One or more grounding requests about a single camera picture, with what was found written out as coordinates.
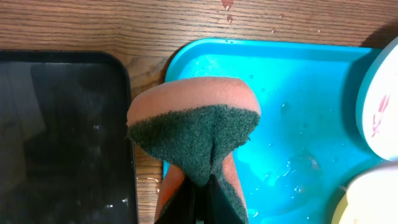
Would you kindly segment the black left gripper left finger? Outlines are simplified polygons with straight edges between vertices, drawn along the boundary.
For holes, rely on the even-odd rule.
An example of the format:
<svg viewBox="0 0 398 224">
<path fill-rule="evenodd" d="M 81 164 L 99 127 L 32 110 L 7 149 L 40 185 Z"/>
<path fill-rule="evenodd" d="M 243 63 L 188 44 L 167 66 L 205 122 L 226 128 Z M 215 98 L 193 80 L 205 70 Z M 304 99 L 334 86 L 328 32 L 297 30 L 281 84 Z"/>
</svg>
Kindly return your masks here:
<svg viewBox="0 0 398 224">
<path fill-rule="evenodd" d="M 195 224 L 196 185 L 184 178 L 155 224 Z"/>
</svg>

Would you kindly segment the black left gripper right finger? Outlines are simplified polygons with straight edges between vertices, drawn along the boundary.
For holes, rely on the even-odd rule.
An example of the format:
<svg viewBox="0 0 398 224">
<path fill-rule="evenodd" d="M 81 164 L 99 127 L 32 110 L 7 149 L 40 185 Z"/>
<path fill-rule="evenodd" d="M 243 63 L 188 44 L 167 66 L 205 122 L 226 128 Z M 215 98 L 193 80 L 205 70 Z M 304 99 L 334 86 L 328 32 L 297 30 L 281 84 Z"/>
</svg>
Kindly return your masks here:
<svg viewBox="0 0 398 224">
<path fill-rule="evenodd" d="M 214 175 L 205 185 L 205 224 L 243 224 Z"/>
</svg>

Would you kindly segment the green and pink sponge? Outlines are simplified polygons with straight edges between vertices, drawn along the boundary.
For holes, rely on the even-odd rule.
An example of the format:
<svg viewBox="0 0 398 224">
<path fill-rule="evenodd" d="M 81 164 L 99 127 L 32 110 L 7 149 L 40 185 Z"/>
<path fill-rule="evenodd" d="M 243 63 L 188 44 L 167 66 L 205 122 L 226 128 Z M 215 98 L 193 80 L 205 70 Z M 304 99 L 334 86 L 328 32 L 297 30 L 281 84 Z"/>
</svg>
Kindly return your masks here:
<svg viewBox="0 0 398 224">
<path fill-rule="evenodd" d="M 204 223 L 205 185 L 214 175 L 238 217 L 247 223 L 233 151 L 249 140 L 260 118 L 254 92 L 238 78 L 188 78 L 136 96 L 127 112 L 127 136 L 149 156 L 169 163 L 155 221 L 188 177 L 197 188 L 195 223 Z"/>
</svg>

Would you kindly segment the yellow-green plate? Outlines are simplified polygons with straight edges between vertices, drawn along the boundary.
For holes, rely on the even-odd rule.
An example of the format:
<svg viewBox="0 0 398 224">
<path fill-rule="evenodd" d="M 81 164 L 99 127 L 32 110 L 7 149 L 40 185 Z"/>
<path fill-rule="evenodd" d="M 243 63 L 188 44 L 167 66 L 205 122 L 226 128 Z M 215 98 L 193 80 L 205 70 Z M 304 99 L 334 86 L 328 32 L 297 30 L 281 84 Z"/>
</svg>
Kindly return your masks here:
<svg viewBox="0 0 398 224">
<path fill-rule="evenodd" d="M 397 224 L 397 163 L 353 179 L 336 206 L 331 224 Z"/>
</svg>

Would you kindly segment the light blue plate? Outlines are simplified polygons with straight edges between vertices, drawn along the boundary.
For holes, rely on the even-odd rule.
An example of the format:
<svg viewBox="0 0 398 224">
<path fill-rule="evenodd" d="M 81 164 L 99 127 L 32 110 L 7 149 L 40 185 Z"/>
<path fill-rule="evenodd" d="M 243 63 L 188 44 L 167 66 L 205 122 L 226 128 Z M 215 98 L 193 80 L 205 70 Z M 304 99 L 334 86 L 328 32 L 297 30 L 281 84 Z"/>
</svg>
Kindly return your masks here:
<svg viewBox="0 0 398 224">
<path fill-rule="evenodd" d="M 363 78 L 356 124 L 376 155 L 397 160 L 397 39 L 381 51 Z"/>
</svg>

